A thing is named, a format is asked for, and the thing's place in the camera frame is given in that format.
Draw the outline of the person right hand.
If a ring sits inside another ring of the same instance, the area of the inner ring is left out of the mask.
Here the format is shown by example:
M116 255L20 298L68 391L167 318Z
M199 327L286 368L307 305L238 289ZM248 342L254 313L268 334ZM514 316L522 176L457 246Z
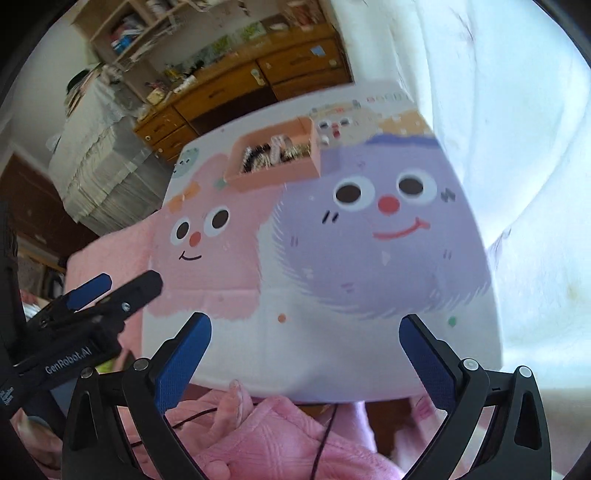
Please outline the person right hand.
M181 400L165 418L183 447L208 479L229 479L230 470L221 460L201 463L197 456L228 437L254 409L252 397L242 383L233 380L226 390L198 388L200 396Z

